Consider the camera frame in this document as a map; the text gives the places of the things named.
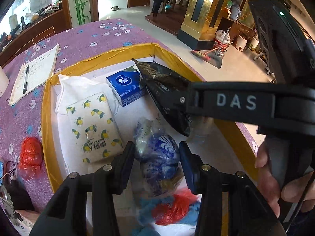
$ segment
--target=purple tablecloth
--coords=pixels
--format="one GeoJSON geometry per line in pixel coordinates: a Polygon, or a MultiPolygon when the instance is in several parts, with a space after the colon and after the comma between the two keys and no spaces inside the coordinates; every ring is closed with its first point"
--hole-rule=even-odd
{"type": "MultiPolygon", "coordinates": [[[[163,48],[168,49],[145,31],[125,20],[108,19],[66,30],[37,43],[18,55],[4,68],[10,83],[4,95],[0,98],[0,157],[5,162],[9,160],[14,163],[17,162],[22,141],[26,137],[34,136],[39,140],[42,138],[41,107],[44,87],[38,87],[11,107],[8,105],[8,100],[21,65],[55,47],[57,43],[60,45],[60,51],[57,56],[55,72],[89,57],[128,45],[158,43],[163,48]]],[[[247,141],[254,143],[253,138],[243,124],[238,126],[247,141]]],[[[42,174],[39,178],[23,181],[35,209],[39,212],[43,210],[53,195],[45,161],[41,165],[41,170],[42,174]]]]}

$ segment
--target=gold wall panel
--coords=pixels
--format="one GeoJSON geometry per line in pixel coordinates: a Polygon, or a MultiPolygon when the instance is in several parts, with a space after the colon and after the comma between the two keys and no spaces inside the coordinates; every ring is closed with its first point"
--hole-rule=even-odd
{"type": "MultiPolygon", "coordinates": [[[[221,18],[224,15],[224,9],[218,15],[214,27],[209,27],[212,17],[215,13],[216,6],[219,0],[204,0],[197,22],[192,20],[192,15],[196,6],[197,0],[190,0],[184,22],[182,23],[181,30],[191,35],[199,41],[213,40],[215,33],[220,24],[221,18]]],[[[227,5],[228,0],[224,0],[223,6],[227,5]]]]}

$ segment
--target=yellow tape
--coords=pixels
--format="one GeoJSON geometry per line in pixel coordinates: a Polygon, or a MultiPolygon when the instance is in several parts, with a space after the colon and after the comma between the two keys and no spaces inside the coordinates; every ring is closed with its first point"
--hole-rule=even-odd
{"type": "MultiPolygon", "coordinates": [[[[150,56],[159,57],[170,69],[176,71],[192,82],[201,81],[201,79],[186,66],[183,60],[174,53],[154,43],[131,45],[110,50],[69,66],[60,73],[68,76],[80,76],[103,67],[131,60],[132,58],[138,59],[150,56]]],[[[51,124],[51,110],[53,106],[53,104],[51,104],[51,86],[56,84],[59,84],[58,74],[53,75],[47,80],[42,104],[43,151],[47,174],[53,192],[56,192],[63,182],[56,157],[51,124]]],[[[215,124],[233,148],[246,172],[254,180],[257,180],[257,170],[254,168],[255,156],[237,125],[234,122],[223,120],[215,120],[215,124]]],[[[226,223],[227,216],[224,216],[222,224],[226,225],[226,223]]]]}

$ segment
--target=open notebook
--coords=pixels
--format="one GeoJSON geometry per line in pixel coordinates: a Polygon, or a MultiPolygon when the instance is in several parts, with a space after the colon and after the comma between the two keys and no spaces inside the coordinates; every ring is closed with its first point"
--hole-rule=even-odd
{"type": "Polygon", "coordinates": [[[22,97],[36,89],[38,86],[44,84],[47,79],[54,74],[58,52],[59,44],[21,67],[11,92],[9,100],[10,106],[17,103],[22,97]],[[27,91],[23,94],[23,85],[27,66],[30,67],[27,77],[27,91]]]}

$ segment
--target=human hand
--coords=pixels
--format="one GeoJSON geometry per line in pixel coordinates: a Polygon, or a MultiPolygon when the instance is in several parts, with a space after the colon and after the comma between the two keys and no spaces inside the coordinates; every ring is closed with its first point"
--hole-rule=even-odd
{"type": "MultiPolygon", "coordinates": [[[[280,190],[276,179],[271,175],[268,164],[268,148],[265,142],[258,149],[255,167],[258,171],[258,189],[277,217],[280,215],[280,206],[278,200],[281,197],[284,201],[298,203],[306,184],[311,178],[313,172],[291,181],[280,190]]],[[[305,200],[301,207],[302,212],[310,211],[315,206],[315,182],[312,183],[305,200]]]]}

